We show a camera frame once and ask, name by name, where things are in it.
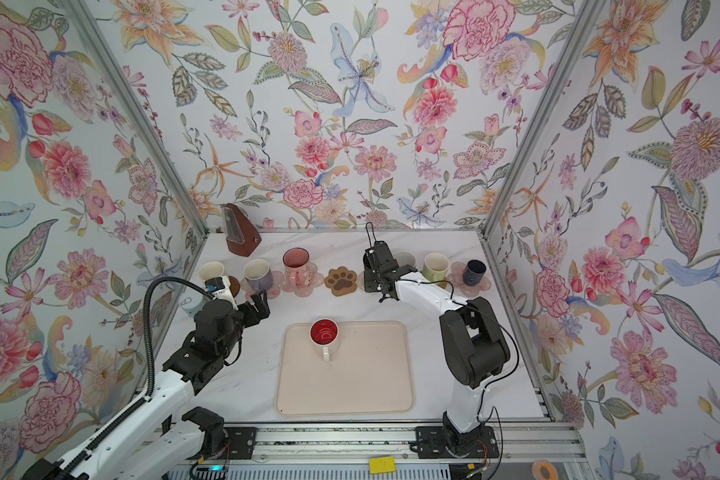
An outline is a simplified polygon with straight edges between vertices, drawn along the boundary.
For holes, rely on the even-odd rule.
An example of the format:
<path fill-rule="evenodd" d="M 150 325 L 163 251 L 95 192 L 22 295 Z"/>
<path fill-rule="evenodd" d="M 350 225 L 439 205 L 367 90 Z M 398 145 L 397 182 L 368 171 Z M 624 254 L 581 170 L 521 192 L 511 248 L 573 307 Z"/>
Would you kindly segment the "brown round cork coaster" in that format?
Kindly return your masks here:
<path fill-rule="evenodd" d="M 229 276 L 228 280 L 230 283 L 230 287 L 229 287 L 230 292 L 234 297 L 236 297 L 239 294 L 239 291 L 241 289 L 240 282 L 234 276 Z"/>

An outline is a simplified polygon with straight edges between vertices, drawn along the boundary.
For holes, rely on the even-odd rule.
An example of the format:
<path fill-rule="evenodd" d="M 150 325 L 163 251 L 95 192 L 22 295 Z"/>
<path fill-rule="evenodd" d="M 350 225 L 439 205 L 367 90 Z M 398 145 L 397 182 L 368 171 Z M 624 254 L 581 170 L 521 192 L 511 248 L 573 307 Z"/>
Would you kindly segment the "purple mug white inside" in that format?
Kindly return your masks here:
<path fill-rule="evenodd" d="M 243 276 L 247 285 L 247 291 L 251 294 L 268 291 L 274 284 L 270 264 L 263 259 L 249 261 L 244 266 Z"/>

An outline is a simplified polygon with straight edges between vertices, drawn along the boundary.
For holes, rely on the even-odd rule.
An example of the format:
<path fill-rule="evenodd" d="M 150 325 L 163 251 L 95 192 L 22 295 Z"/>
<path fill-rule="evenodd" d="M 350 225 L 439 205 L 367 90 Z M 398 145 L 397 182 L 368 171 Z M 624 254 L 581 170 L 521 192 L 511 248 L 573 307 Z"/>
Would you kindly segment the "light green mug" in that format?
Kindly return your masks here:
<path fill-rule="evenodd" d="M 446 279 L 450 268 L 450 261 L 447 256 L 441 253 L 430 253 L 424 259 L 423 276 L 429 282 L 442 282 Z"/>

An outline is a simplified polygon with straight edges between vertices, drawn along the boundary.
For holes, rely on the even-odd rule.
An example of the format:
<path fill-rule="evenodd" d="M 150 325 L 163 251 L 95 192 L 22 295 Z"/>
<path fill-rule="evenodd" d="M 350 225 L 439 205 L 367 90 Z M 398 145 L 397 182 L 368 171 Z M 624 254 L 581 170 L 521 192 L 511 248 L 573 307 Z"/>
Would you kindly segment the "cream mug pink handle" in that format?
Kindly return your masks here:
<path fill-rule="evenodd" d="M 222 278 L 225 275 L 225 267 L 219 261 L 207 262 L 198 269 L 197 275 L 205 283 L 209 280 Z"/>

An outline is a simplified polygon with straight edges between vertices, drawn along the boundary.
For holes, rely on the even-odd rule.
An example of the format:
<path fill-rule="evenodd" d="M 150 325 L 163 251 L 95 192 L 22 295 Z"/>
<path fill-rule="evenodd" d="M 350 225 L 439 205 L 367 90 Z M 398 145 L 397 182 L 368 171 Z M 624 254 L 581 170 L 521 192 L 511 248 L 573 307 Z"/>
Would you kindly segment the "red mug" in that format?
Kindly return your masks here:
<path fill-rule="evenodd" d="M 340 346 L 339 325 L 330 319 L 320 319 L 309 329 L 309 338 L 318 356 L 330 362 Z"/>

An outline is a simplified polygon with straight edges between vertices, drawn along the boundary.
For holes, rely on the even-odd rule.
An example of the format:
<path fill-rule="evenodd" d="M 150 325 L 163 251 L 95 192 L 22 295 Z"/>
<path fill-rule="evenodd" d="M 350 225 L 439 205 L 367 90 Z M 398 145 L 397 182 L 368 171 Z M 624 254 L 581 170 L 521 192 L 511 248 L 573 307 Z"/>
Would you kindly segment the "small dark navy mug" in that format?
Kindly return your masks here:
<path fill-rule="evenodd" d="M 487 272 L 487 266 L 484 262 L 473 259 L 465 264 L 462 273 L 462 281 L 465 286 L 477 286 L 483 280 Z"/>

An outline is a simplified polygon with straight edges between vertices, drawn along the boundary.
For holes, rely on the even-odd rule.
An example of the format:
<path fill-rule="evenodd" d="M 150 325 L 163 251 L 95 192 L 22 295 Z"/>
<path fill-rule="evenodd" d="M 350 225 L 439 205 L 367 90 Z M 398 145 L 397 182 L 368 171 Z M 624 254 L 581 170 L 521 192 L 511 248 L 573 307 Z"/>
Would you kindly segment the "blue mug white inside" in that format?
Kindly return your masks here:
<path fill-rule="evenodd" d="M 394 254 L 394 258 L 400 267 L 410 267 L 414 270 L 417 269 L 416 256 L 407 251 L 398 251 Z"/>

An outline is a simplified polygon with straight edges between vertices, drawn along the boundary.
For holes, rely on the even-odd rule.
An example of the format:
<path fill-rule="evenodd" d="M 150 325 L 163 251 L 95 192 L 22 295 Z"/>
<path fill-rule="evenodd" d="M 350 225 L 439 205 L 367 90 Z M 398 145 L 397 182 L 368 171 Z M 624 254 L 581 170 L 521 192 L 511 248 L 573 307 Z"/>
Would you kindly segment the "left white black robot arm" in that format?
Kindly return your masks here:
<path fill-rule="evenodd" d="M 245 329 L 268 318 L 266 293 L 242 304 L 217 295 L 194 317 L 195 328 L 164 362 L 145 391 L 101 429 L 56 461 L 41 459 L 26 479 L 159 479 L 185 459 L 227 453 L 234 437 L 222 416 L 204 407 L 173 415 L 189 403 L 242 347 Z"/>

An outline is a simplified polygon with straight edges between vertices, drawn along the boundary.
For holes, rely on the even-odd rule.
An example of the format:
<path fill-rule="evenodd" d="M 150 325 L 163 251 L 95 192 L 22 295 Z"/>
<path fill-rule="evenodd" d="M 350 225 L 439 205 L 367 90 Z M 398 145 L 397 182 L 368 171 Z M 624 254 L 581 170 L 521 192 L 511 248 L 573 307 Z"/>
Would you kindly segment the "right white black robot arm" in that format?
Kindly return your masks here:
<path fill-rule="evenodd" d="M 455 380 L 435 448 L 465 457 L 482 443 L 482 411 L 489 385 L 511 359 L 505 329 L 483 297 L 459 299 L 410 266 L 401 266 L 386 242 L 371 239 L 363 255 L 364 289 L 409 304 L 439 322 L 446 365 Z"/>

